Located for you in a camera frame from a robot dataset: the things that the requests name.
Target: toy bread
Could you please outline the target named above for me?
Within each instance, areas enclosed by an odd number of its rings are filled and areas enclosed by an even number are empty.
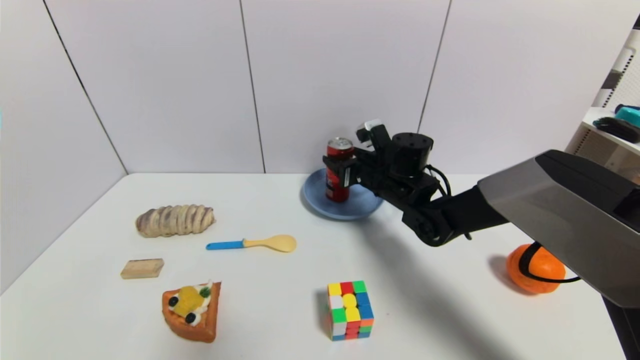
[[[204,205],[163,206],[151,209],[138,216],[136,227],[142,236],[157,238],[158,236],[199,234],[216,222],[213,209]]]
[[[216,339],[220,282],[165,291],[162,313],[169,328],[181,338],[212,343]]]

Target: teal object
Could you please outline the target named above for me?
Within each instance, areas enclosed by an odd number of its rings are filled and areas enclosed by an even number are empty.
[[[207,250],[243,249],[244,241],[225,241],[222,243],[208,243]]]
[[[616,118],[640,127],[640,110],[622,107],[616,113]]]

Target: white table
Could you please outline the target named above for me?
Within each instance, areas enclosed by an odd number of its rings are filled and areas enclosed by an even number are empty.
[[[530,242],[512,225],[432,248],[386,203],[362,222],[308,212],[305,177],[124,178],[0,298],[2,359],[623,359],[587,284],[527,296],[509,283],[504,257]],[[451,176],[454,192],[479,178]],[[218,222],[203,234],[136,232],[134,220],[149,208],[191,203],[214,207]],[[298,249],[204,249],[278,233],[297,237]],[[141,258],[164,258],[161,275],[122,280],[127,260]],[[179,338],[164,323],[162,292],[209,278],[222,280],[218,337]],[[331,342],[320,327],[326,285],[359,279],[376,316],[372,336]]]

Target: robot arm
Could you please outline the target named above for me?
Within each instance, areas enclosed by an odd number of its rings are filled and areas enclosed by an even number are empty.
[[[427,245],[512,222],[613,303],[640,307],[640,189],[634,183],[589,160],[547,151],[451,196],[424,172],[437,171],[428,165],[432,139],[391,138],[378,120],[356,134],[373,151],[355,149],[343,161],[325,156],[324,163],[344,186],[360,184],[400,209]],[[443,195],[431,200],[437,191]]]

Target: yellow spoon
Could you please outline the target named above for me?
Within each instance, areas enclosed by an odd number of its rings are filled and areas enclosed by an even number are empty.
[[[264,240],[226,241],[222,243],[209,243],[207,250],[241,249],[252,246],[266,246],[273,250],[292,252],[296,250],[296,239],[291,235],[276,235]]]

